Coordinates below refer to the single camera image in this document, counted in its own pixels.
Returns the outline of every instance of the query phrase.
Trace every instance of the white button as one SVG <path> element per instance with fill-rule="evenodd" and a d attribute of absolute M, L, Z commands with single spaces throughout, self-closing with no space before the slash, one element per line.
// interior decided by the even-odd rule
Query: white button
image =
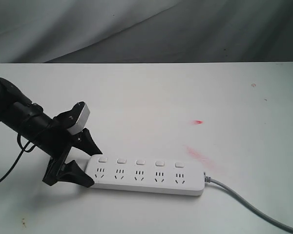
<path fill-rule="evenodd" d="M 184 168 L 184 167 L 185 167 L 184 164 L 183 164 L 182 162 L 176 162 L 175 166 L 176 166 L 177 168 Z"/>
<path fill-rule="evenodd" d="M 155 162 L 155 166 L 157 166 L 157 167 L 164 167 L 164 165 L 165 165 L 164 161 L 156 161 Z"/>
<path fill-rule="evenodd" d="M 145 165 L 146 161 L 144 160 L 137 160 L 137 165 Z"/>
<path fill-rule="evenodd" d="M 107 157 L 100 157 L 99 162 L 107 162 Z"/>
<path fill-rule="evenodd" d="M 117 163 L 118 163 L 118 164 L 125 164 L 125 163 L 126 163 L 126 159 L 119 158 L 119 159 L 117 160 Z"/>

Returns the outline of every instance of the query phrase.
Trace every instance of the white power strip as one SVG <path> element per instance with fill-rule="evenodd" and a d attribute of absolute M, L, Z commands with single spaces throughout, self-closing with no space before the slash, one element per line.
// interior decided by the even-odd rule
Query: white power strip
<path fill-rule="evenodd" d="M 201 195 L 205 182 L 198 161 L 93 156 L 85 171 L 92 188 Z"/>

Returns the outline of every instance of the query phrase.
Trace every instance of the black robotic arm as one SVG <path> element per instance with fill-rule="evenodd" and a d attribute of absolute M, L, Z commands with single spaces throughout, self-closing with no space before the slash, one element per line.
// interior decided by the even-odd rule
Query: black robotic arm
<path fill-rule="evenodd" d="M 78 102 L 72 110 L 51 119 L 41 106 L 32 103 L 14 84 L 0 78 L 0 122 L 18 133 L 18 143 L 23 152 L 30 152 L 33 147 L 26 150 L 21 145 L 21 136 L 51 156 L 43 177 L 43 182 L 50 186 L 58 181 L 85 187 L 94 184 L 93 179 L 84 173 L 76 161 L 65 163 L 71 147 L 90 156 L 102 154 L 89 130 L 84 128 L 89 114 L 87 105 Z"/>

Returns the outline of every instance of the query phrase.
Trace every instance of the white table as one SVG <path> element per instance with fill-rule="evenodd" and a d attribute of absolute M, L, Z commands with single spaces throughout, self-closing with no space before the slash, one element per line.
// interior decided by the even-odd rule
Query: white table
<path fill-rule="evenodd" d="M 205 159 L 209 176 L 293 226 L 293 62 L 0 64 L 0 77 L 50 117 L 85 101 L 104 154 Z M 19 151 L 0 123 L 0 177 Z M 49 187 L 48 160 L 25 154 L 0 184 L 0 233 L 284 233 L 213 186 L 201 197 Z"/>

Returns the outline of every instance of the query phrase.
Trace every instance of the gray fabric backdrop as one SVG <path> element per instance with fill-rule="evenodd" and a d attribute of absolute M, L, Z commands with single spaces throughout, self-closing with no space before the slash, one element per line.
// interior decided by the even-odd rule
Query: gray fabric backdrop
<path fill-rule="evenodd" d="M 0 62 L 293 61 L 293 0 L 0 0 Z"/>

